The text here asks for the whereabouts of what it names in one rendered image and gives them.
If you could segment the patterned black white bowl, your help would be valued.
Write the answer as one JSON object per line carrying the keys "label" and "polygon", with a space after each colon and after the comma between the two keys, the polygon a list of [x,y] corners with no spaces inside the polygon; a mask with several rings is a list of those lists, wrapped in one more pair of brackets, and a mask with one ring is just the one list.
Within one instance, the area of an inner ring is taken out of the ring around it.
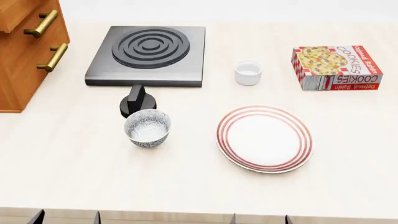
{"label": "patterned black white bowl", "polygon": [[160,110],[140,110],[129,115],[124,123],[124,132],[134,145],[153,148],[161,145],[171,129],[170,117]]}

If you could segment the oatmeal raisin cookies box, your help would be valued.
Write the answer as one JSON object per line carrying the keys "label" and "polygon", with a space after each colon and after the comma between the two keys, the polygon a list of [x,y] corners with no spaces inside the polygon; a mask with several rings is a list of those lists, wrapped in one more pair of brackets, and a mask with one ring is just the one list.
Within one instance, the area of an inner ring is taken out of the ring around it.
{"label": "oatmeal raisin cookies box", "polygon": [[296,47],[291,63],[303,91],[377,90],[383,76],[363,46]]}

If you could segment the dark grey stove plate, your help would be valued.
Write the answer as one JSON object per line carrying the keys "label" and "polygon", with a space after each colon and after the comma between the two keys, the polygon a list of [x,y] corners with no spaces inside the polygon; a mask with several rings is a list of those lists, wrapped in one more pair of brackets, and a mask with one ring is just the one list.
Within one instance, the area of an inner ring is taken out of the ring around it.
{"label": "dark grey stove plate", "polygon": [[85,74],[85,83],[201,87],[205,39],[203,26],[112,26]]}

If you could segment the wooden cabinet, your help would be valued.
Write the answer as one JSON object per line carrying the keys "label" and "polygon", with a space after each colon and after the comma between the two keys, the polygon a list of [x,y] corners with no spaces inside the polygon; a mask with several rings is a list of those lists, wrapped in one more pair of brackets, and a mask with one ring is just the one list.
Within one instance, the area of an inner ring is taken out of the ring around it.
{"label": "wooden cabinet", "polygon": [[[50,1],[31,12],[11,33],[0,32],[0,113],[20,113],[25,109],[47,74],[37,64],[46,64],[55,52],[51,47],[69,44],[62,9]],[[52,25],[39,39],[24,35],[24,29],[35,29],[40,13],[58,11]]]}

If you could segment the black stove knob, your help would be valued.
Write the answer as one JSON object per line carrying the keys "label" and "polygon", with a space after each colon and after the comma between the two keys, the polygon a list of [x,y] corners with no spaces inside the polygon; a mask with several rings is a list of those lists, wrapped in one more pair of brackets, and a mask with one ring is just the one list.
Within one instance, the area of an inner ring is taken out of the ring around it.
{"label": "black stove knob", "polygon": [[121,100],[119,109],[121,115],[127,118],[140,110],[156,110],[157,103],[152,95],[146,93],[145,87],[142,85],[134,85],[128,96],[125,96]]}

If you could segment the small white ramekin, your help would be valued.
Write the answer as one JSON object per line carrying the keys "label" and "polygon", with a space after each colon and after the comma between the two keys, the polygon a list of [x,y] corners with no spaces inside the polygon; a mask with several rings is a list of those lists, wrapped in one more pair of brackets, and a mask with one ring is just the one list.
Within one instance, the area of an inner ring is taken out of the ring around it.
{"label": "small white ramekin", "polygon": [[234,79],[240,85],[257,85],[261,77],[262,68],[255,61],[238,61],[234,66]]}

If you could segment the wooden cabinet drawer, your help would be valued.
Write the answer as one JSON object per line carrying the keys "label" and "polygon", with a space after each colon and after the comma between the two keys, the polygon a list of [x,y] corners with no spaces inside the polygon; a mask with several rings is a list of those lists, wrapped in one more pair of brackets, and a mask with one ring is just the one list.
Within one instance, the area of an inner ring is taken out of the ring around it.
{"label": "wooden cabinet drawer", "polygon": [[53,1],[58,9],[59,0],[0,0],[0,32],[11,33],[31,12]]}

